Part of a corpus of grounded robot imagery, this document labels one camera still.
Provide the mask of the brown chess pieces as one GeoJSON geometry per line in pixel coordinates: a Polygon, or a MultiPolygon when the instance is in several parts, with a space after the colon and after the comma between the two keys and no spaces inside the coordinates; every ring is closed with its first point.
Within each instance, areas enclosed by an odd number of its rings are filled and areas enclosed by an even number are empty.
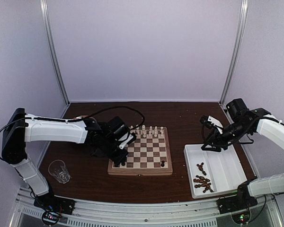
{"type": "Polygon", "coordinates": [[[203,175],[207,175],[207,173],[205,172],[203,166],[204,166],[204,162],[200,163],[200,164],[196,164],[196,166],[198,167],[199,171],[202,172],[203,175]]]}

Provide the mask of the wooden chess board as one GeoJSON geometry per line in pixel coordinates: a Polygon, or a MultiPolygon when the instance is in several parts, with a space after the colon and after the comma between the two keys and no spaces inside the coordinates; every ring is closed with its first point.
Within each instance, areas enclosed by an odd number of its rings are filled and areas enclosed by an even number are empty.
{"type": "Polygon", "coordinates": [[[167,127],[164,138],[147,139],[136,136],[136,140],[127,145],[126,166],[114,167],[109,160],[107,172],[109,175],[158,176],[172,175],[173,167],[170,154],[167,127]]]}

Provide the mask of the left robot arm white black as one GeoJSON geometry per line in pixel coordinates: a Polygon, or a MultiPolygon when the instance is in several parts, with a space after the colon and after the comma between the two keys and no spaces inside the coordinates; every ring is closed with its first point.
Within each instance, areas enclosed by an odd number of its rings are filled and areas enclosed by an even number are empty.
{"type": "Polygon", "coordinates": [[[35,194],[35,200],[54,210],[58,198],[26,152],[26,143],[35,141],[72,142],[89,144],[102,152],[114,164],[125,164],[126,145],[136,135],[120,117],[109,122],[98,122],[94,116],[73,119],[47,118],[27,114],[23,108],[14,111],[8,123],[0,129],[2,146],[0,160],[13,166],[35,194]]]}

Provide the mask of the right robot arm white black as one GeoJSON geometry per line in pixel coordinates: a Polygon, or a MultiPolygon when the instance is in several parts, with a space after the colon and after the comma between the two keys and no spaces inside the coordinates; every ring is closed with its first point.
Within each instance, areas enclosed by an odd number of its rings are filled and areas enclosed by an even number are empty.
{"type": "MultiPolygon", "coordinates": [[[[226,111],[232,123],[225,127],[213,116],[201,117],[202,129],[211,130],[208,135],[202,136],[203,151],[221,152],[239,143],[244,136],[254,134],[263,137],[263,141],[267,141],[274,148],[284,151],[284,123],[268,110],[250,110],[242,98],[237,98],[226,105],[226,111]]],[[[241,183],[237,188],[237,195],[233,198],[233,205],[242,209],[252,199],[269,194],[284,194],[284,172],[241,183]]]]}

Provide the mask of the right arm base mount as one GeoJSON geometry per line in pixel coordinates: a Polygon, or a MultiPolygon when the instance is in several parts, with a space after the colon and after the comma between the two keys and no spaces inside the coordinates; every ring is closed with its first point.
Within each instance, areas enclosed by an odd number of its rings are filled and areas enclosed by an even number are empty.
{"type": "Polygon", "coordinates": [[[219,198],[217,200],[217,206],[220,214],[235,212],[239,210],[248,209],[257,205],[257,199],[252,198],[249,201],[240,201],[237,196],[231,196],[226,198],[219,198]]]}

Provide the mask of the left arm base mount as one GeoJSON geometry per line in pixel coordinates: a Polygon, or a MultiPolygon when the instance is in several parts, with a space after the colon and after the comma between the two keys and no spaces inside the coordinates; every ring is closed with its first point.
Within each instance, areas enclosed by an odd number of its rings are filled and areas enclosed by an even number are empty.
{"type": "Polygon", "coordinates": [[[71,215],[74,210],[74,200],[57,197],[53,193],[52,189],[50,189],[48,193],[41,196],[38,196],[34,191],[31,191],[31,195],[34,198],[34,206],[42,208],[43,210],[67,215],[71,215]]]}

